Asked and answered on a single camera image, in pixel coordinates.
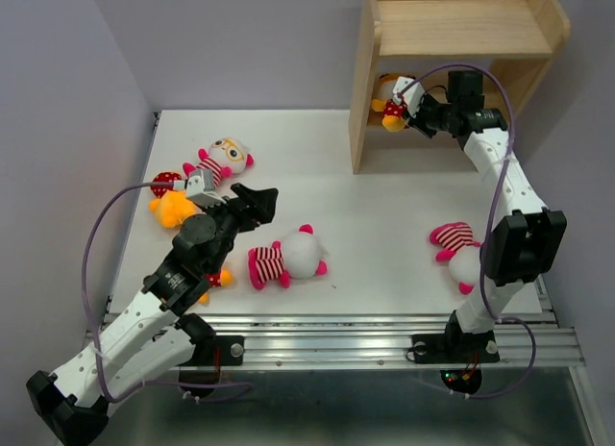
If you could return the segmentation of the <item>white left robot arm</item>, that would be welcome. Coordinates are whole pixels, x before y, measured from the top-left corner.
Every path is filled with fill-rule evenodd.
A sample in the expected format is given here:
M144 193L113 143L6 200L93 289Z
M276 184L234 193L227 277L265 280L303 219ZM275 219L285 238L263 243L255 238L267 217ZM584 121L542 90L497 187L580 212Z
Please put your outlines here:
M92 327L92 340L51 372L26 383L33 407L64 445L88 445L107 427L109 408L168 369L188 360L207 361L215 331L190 308L209 291L238 234L270 223L279 192L233 184L221 197L201 184L177 183L200 212L189 216L172 248L144 281L132 302L106 328Z

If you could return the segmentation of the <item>white doll right face down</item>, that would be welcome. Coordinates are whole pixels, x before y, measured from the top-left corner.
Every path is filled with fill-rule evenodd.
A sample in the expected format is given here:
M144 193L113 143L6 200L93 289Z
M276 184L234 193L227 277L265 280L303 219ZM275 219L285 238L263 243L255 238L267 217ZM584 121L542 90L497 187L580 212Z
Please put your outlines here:
M448 266L459 292L471 294L480 278L481 248L471 226L462 221L443 224L430 232L429 242L439 248L434 259Z

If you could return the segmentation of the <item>aluminium mounting rail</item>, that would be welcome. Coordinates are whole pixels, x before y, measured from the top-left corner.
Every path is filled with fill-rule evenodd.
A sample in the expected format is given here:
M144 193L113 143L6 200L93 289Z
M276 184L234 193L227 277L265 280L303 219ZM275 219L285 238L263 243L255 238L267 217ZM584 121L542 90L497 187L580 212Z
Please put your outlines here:
M501 368L579 367L584 355L574 329L558 325L546 296L542 311L495 329ZM201 315L220 335L244 338L244 371L413 369L406 350L413 335L441 334L445 314Z

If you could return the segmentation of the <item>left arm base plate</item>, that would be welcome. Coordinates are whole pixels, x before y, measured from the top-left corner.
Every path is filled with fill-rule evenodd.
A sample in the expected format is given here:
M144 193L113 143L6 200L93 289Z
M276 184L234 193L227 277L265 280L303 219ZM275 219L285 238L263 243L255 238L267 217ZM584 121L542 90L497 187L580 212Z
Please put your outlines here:
M217 335L198 343L184 367L241 366L245 353L245 337L240 334Z

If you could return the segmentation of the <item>white doll face down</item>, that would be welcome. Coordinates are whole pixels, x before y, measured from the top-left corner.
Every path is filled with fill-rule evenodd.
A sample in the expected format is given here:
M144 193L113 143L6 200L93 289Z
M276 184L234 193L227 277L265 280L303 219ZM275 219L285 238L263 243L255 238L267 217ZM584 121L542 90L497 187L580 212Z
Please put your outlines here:
M471 294L480 278L481 248L471 226L462 221L443 224L430 232L429 242L439 248L434 259L448 266L459 292Z
M324 276L329 271L324 248L310 224L269 246L251 249L247 265L251 285L256 290L264 289L272 281L289 288L293 280Z

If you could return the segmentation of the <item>orange bear polka dot toy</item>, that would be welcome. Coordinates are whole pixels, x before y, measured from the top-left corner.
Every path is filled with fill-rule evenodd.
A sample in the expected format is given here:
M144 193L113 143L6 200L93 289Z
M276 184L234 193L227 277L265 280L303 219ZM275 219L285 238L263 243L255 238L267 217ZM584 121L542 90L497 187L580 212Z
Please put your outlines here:
M381 124L388 132L400 132L408 129L406 120L403 118L405 108L397 105L392 93L399 77L405 77L402 73L386 73L380 75L376 82L376 89L371 100L371 110L381 114Z

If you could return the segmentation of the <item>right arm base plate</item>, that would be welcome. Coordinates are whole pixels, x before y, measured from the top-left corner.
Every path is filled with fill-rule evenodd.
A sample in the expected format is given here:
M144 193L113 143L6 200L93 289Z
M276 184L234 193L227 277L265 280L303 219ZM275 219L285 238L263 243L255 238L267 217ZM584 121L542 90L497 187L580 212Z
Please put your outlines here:
M406 359L417 364L441 364L452 366L467 362L496 363L501 360L498 350L489 344L495 343L492 333L462 334L461 337L446 337L443 334L416 334L406 350Z

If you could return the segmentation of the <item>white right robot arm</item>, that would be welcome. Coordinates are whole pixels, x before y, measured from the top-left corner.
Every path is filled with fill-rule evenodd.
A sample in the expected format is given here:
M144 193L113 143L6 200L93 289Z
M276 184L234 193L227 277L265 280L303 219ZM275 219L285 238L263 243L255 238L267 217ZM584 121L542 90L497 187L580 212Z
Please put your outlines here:
M445 132L455 138L493 194L484 240L473 255L477 283L442 336L443 351L452 359L495 345L493 329L504 308L551 269L567 227L564 213L548 208L516 159L512 121L484 106L486 76L470 65L451 66L444 103L413 78L399 79L392 94L407 126L427 137Z

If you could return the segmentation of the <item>white glasses doll striped shirt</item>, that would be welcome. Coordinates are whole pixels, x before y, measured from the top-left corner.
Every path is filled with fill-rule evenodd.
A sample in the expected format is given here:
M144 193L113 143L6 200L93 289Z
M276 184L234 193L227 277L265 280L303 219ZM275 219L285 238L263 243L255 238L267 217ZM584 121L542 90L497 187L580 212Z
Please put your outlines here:
M248 149L239 140L229 137L217 139L208 148L200 148L197 158L196 163L185 162L183 172L189 176L197 169L210 170L215 186L255 163Z

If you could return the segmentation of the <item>white doll centre face down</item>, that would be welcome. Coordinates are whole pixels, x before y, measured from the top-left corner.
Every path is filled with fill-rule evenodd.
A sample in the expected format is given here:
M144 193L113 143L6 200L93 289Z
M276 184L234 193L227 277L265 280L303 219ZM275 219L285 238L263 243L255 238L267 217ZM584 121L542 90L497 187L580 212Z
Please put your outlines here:
M293 280L324 276L329 271L324 248L310 224L269 246L251 249L247 265L251 285L256 290L264 289L272 281L289 288Z

